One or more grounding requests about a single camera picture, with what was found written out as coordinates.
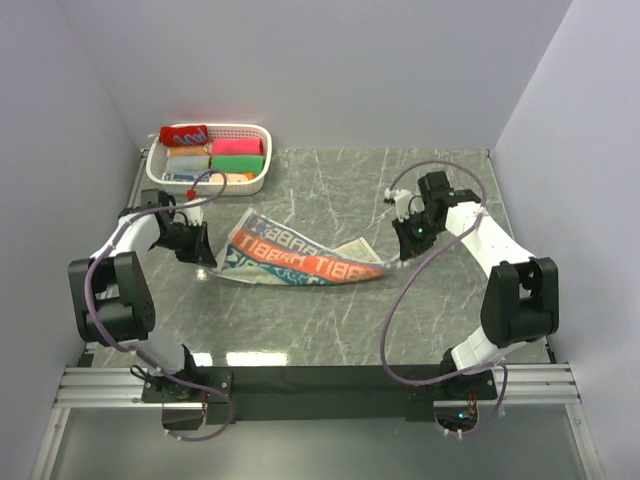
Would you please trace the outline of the white printed towel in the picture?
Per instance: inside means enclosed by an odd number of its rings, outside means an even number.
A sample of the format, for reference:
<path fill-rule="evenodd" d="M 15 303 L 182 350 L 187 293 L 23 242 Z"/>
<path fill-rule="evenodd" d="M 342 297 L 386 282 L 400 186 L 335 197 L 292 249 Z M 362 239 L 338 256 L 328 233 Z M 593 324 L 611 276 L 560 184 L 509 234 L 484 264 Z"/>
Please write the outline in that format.
<path fill-rule="evenodd" d="M 216 255 L 217 276 L 251 285 L 333 286 L 382 278 L 399 267 L 383 262 L 363 239 L 337 252 L 247 209 Z"/>

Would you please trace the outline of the red blue cat towel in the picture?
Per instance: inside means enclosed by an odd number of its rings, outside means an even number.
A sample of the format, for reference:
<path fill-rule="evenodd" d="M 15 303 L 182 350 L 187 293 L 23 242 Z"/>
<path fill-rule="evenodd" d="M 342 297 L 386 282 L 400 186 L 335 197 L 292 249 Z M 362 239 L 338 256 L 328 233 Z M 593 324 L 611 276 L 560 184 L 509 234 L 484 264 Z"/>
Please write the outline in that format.
<path fill-rule="evenodd" d="M 205 125 L 163 126 L 159 142 L 166 147 L 202 146 L 209 141 Z"/>

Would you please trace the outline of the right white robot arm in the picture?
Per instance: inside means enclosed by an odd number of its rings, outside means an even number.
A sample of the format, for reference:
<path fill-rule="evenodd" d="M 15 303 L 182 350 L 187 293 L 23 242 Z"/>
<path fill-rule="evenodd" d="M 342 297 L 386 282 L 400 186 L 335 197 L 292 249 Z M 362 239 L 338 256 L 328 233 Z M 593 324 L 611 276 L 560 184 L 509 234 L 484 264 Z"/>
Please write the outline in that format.
<path fill-rule="evenodd" d="M 480 326 L 446 351 L 441 362 L 441 390 L 461 399 L 475 386 L 475 367 L 494 364 L 558 330 L 558 267 L 551 258 L 536 257 L 520 246 L 489 215 L 481 195 L 454 189 L 444 171 L 422 176 L 418 190 L 418 194 L 397 188 L 385 191 L 385 201 L 396 210 L 392 226 L 399 260 L 426 253 L 438 235 L 447 232 L 467 249 L 487 278 Z"/>

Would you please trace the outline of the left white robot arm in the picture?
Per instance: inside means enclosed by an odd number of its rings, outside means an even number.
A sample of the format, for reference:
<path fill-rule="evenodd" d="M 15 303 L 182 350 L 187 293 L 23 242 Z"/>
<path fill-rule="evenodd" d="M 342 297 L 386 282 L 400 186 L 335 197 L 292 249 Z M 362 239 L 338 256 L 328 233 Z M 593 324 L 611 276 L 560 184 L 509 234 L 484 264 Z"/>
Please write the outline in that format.
<path fill-rule="evenodd" d="M 168 374 L 165 388 L 180 402 L 199 394 L 201 377 L 188 348 L 156 326 L 141 258 L 162 248 L 181 263 L 216 268 L 203 212 L 210 201 L 197 198 L 193 189 L 183 204 L 163 190 L 145 190 L 139 206 L 120 213 L 105 244 L 68 267 L 80 337 L 138 357 L 155 376 Z"/>

